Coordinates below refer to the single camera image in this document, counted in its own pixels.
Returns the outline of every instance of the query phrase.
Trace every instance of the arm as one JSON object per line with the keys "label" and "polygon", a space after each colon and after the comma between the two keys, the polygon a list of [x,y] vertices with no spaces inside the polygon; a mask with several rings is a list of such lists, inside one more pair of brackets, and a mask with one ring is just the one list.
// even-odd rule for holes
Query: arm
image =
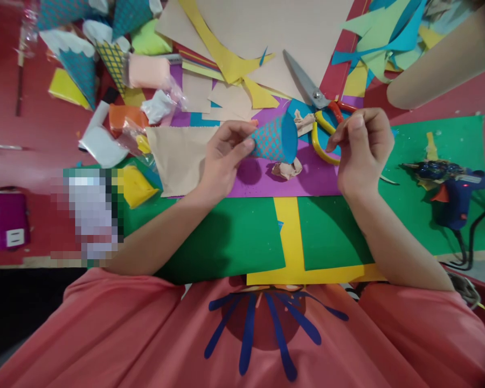
{"label": "arm", "polygon": [[341,147],[338,187],[349,203],[370,252],[386,279],[398,286],[453,291],[435,257],[393,213],[378,191],[379,176],[393,149],[382,109],[360,109],[341,123],[327,151]]}
{"label": "arm", "polygon": [[153,275],[172,257],[203,219],[233,188],[237,167],[255,142],[256,130],[243,121],[227,121],[208,142],[200,184],[185,198],[130,235],[108,271],[119,275]]}

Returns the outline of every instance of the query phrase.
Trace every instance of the scissors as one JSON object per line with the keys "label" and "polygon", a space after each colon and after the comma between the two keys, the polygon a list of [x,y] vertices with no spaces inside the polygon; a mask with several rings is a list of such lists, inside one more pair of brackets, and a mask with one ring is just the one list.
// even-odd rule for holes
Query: scissors
{"label": "scissors", "polygon": [[316,150],[316,153],[327,163],[339,165],[339,159],[334,159],[330,157],[320,146],[320,142],[318,140],[318,124],[323,129],[325,129],[329,133],[329,135],[333,135],[334,132],[336,132],[336,129],[323,117],[323,110],[325,108],[329,108],[334,116],[336,116],[338,124],[340,124],[343,121],[343,114],[341,113],[341,109],[353,113],[357,110],[357,108],[341,101],[331,101],[326,99],[320,88],[311,81],[311,78],[309,78],[307,73],[302,69],[298,62],[295,61],[294,58],[286,50],[284,50],[283,52],[287,61],[289,62],[289,65],[291,66],[291,69],[293,70],[294,75],[296,76],[303,90],[309,96],[313,105],[316,107],[316,112],[314,114],[316,122],[313,123],[313,131],[311,132],[313,147]]}

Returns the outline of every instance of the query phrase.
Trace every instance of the work surface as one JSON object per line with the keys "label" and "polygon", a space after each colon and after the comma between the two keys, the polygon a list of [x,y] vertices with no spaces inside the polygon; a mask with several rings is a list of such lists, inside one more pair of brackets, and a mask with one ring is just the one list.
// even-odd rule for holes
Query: work surface
{"label": "work surface", "polygon": [[[0,265],[22,265],[24,258],[46,257],[51,251],[76,248],[73,220],[58,212],[51,202],[51,178],[78,162],[95,163],[77,147],[78,133],[84,132],[92,113],[50,97],[47,89],[54,65],[46,60],[42,43],[36,57],[26,61],[22,116],[15,117],[18,71],[14,47],[18,25],[14,12],[0,8],[0,144],[26,148],[0,150],[0,187],[13,185],[25,189],[32,243],[27,249],[0,253]],[[112,84],[105,73],[103,90]],[[367,90],[365,106],[384,108],[392,125],[471,116],[477,112],[485,115],[485,73],[411,112],[392,108],[385,92],[386,85],[375,80]]]}

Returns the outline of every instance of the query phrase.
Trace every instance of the scissor blade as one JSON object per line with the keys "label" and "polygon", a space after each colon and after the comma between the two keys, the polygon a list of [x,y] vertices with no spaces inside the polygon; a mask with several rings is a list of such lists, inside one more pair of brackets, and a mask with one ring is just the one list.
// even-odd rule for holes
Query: scissor blade
{"label": "scissor blade", "polygon": [[286,60],[289,62],[295,77],[298,79],[300,85],[304,89],[304,91],[309,96],[311,102],[317,109],[325,108],[330,101],[325,98],[323,93],[320,91],[314,82],[309,78],[307,73],[302,69],[302,67],[298,64],[297,61],[289,54],[286,50],[283,51]]}

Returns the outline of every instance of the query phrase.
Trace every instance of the blue paper cone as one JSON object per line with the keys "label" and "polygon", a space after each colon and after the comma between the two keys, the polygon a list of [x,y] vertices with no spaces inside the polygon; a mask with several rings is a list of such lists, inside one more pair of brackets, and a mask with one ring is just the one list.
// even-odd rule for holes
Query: blue paper cone
{"label": "blue paper cone", "polygon": [[38,28],[40,31],[55,29],[93,14],[88,0],[41,0]]}
{"label": "blue paper cone", "polygon": [[113,41],[136,30],[152,18],[149,0],[117,0],[113,19]]}
{"label": "blue paper cone", "polygon": [[286,113],[277,117],[257,129],[252,138],[255,140],[255,149],[251,156],[281,163],[294,162],[298,149],[298,135],[291,115]]}
{"label": "blue paper cone", "polygon": [[59,60],[85,96],[92,110],[95,110],[95,61],[93,57],[90,58],[72,50],[61,50]]}

